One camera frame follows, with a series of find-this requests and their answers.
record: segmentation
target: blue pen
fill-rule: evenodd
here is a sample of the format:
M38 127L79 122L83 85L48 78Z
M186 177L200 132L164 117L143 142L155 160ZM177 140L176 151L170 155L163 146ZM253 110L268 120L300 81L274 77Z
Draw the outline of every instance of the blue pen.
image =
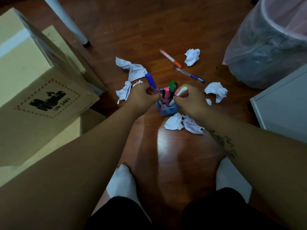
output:
M192 77L192 78L200 81L201 83L205 83L205 80L200 78L200 77L198 77L198 76L194 76L193 74L187 73L187 72L183 71L182 69L177 68L176 66L174 66L173 68L176 69L179 72L182 72L182 73L188 75L189 77Z
M152 89L155 91L155 93L160 93L158 88L157 88L157 86L156 86L156 83L155 83L154 79L151 76L151 74L147 73L147 74L145 74L145 77L146 77L148 83L151 85ZM162 108L167 108L167 105L165 105L163 97L160 97L159 103L162 106Z

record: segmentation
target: pen holder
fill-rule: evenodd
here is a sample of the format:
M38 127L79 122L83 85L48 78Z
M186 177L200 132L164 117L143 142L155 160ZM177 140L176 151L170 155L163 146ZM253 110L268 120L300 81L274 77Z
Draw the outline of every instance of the pen holder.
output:
M179 109L179 106L176 103L173 106L170 106L168 108L163 108L163 109L161 109L161 105L160 105L159 102L156 102L156 105L157 105L157 108L158 108L158 110L159 110L159 112L162 116L175 114L175 113L178 112L178 109Z

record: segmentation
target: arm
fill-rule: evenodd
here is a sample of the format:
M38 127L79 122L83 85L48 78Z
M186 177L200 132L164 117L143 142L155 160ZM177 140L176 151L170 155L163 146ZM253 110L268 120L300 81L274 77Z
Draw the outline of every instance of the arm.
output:
M307 226L307 144L233 119L185 85L175 102L205 127L253 188L290 228Z
M100 125L49 154L0 189L2 229L83 229L121 157L134 121L159 99L136 85Z

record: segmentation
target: wooden floor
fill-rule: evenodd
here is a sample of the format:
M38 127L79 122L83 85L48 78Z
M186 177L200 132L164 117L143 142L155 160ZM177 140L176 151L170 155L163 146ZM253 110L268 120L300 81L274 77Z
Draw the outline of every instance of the wooden floor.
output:
M117 105L115 91L124 86L128 71L116 66L117 56L142 64L159 87L168 86L171 80L201 89L211 82L221 82L228 89L227 97L216 104L215 95L208 95L212 108L254 123L247 102L260 90L238 82L221 65L228 44L253 8L250 0L59 1L88 37L91 48L84 49L43 0L28 0L14 7L41 30L54 25L92 65L109 89L94 105L95 110L109 115L124 104ZM183 69L204 78L206 83L175 71L159 48L182 65L186 51L199 48L200 60ZM154 107L140 117L132 127L120 162L126 163L135 176L140 201L153 223L177 229L183 208L215 190L216 170L224 155L209 134L166 130L167 118Z

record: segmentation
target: trash bin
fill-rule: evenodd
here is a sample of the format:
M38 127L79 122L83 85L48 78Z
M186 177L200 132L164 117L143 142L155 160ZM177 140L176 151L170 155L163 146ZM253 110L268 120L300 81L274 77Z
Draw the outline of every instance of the trash bin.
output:
M246 85L267 88L307 63L307 0L260 0L223 64Z

